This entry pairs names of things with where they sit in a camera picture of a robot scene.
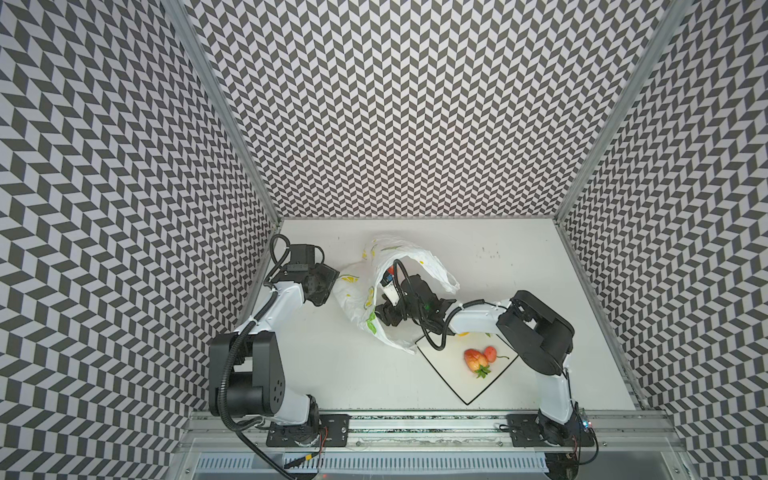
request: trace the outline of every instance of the black and white geometric pattern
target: black and white geometric pattern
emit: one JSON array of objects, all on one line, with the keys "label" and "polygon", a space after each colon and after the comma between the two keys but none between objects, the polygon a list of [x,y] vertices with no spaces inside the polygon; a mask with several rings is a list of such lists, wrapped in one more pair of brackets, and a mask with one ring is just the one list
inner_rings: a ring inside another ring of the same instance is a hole
[{"label": "black and white geometric pattern", "polygon": [[670,0],[185,0],[283,216],[553,214]]},{"label": "black and white geometric pattern", "polygon": [[157,0],[0,3],[0,476],[160,478],[269,228]]},{"label": "black and white geometric pattern", "polygon": [[565,225],[704,478],[766,478],[768,4],[695,2]]}]

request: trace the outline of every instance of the table surface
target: table surface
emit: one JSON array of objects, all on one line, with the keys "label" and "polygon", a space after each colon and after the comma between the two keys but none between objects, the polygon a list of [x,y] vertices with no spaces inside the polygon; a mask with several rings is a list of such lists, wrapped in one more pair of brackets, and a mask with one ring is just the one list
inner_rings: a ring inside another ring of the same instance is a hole
[{"label": "table surface", "polygon": [[[400,236],[442,261],[461,284],[455,297],[463,302],[530,291],[575,329],[573,398],[585,409],[634,410],[552,220],[286,220],[281,233],[292,243],[321,246],[326,263],[338,270],[361,260],[377,234]],[[257,309],[265,301],[262,292]],[[315,396],[322,409],[538,408],[534,372],[521,360],[466,406],[422,354],[387,346],[358,328],[333,295],[321,307],[305,303],[276,334],[286,383]]]}]

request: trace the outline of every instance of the chevron pattern wallpaper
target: chevron pattern wallpaper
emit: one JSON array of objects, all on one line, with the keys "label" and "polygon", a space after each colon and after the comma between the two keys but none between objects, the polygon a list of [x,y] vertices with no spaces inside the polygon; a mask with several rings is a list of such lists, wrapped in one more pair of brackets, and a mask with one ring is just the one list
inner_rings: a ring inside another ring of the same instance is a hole
[{"label": "chevron pattern wallpaper", "polygon": [[768,478],[768,2],[694,2],[565,225],[704,478]]},{"label": "chevron pattern wallpaper", "polygon": [[0,477],[163,475],[251,191],[157,0],[0,2]]},{"label": "chevron pattern wallpaper", "polygon": [[288,217],[553,214],[670,0],[184,0]]}]

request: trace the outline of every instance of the black mounting plate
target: black mounting plate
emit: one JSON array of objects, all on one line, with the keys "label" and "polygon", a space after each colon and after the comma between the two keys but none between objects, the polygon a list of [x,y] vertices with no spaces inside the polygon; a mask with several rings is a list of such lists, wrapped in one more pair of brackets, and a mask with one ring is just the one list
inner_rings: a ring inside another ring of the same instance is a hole
[{"label": "black mounting plate", "polygon": [[[349,436],[349,415],[320,415],[320,431],[325,433],[328,427],[328,437],[326,438],[326,447],[346,447],[346,439]],[[266,446],[268,447],[298,447],[286,434],[286,427],[275,425],[273,422],[270,431],[266,436]]]},{"label": "black mounting plate", "polygon": [[[509,426],[509,436],[512,438],[512,444],[516,447],[551,447],[549,443],[541,438],[538,413],[510,413],[507,415],[507,425]],[[582,447],[593,447],[594,440],[591,435],[584,433],[580,435]],[[563,439],[563,446],[574,446],[573,438]]]}]

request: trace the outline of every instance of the patterned wall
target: patterned wall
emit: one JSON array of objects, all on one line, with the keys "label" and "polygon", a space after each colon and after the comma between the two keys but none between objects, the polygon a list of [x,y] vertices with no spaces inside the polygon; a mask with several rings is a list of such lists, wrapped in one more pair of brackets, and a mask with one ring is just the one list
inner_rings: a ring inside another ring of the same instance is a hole
[{"label": "patterned wall", "polygon": [[278,211],[323,217],[553,214],[670,0],[184,1]]},{"label": "patterned wall", "polygon": [[705,478],[765,478],[766,2],[695,2],[565,225]]},{"label": "patterned wall", "polygon": [[0,476],[158,478],[264,213],[157,0],[4,1],[0,66]]}]

